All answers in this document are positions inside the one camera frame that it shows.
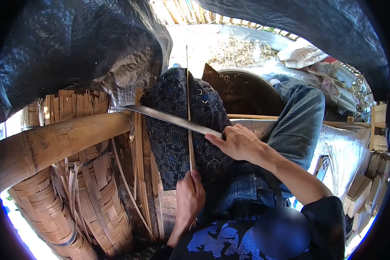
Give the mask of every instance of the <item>leg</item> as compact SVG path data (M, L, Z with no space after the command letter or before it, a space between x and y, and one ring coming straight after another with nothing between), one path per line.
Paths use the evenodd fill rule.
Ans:
M274 85L286 103L267 143L285 158L308 170L317 146L325 108L323 93L276 75Z

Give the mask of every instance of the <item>dry grass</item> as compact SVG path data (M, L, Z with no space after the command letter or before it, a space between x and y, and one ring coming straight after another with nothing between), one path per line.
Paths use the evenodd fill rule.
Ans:
M248 34L231 35L228 41L220 41L208 61L216 70L227 68L243 68L260 65L277 57L276 52L264 41L252 41Z

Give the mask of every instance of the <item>blue graphic print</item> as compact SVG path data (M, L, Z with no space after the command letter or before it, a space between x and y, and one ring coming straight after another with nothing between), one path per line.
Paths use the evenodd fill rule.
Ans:
M253 228L250 228L243 236L239 243L238 231L229 227L225 223L218 232L218 226L210 226L193 234L191 241L188 243L187 249L190 252L211 252L214 258L224 255L238 254L240 259L263 260L259 256L260 250L254 243Z

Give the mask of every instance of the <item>jeans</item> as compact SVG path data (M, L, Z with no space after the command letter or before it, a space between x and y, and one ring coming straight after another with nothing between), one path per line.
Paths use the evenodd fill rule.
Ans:
M296 84L286 75L275 75L270 81L276 81L273 86L286 105L267 144L307 170L322 127L324 95L311 86ZM200 214L201 220L226 213L238 202L274 208L278 204L275 190L281 193L282 206L290 205L288 198L293 197L290 190L272 173L259 166L238 161L230 167L227 174L230 180L224 185L224 189L217 189L217 185L205 189L207 202Z

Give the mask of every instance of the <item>knife blade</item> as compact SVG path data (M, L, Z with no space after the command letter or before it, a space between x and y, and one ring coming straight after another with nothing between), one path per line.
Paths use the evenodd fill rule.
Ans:
M212 133L213 135L217 136L220 139L223 138L222 133L212 130L211 128L201 126L200 124L194 123L192 121L188 121L187 119L184 119L182 117L177 117L165 112L158 111L151 107L145 107L141 105L128 105L128 106L124 106L124 108L138 113L142 113L146 116L154 117L156 119L186 128L188 130L192 130L197 133L201 133L204 135L207 133Z

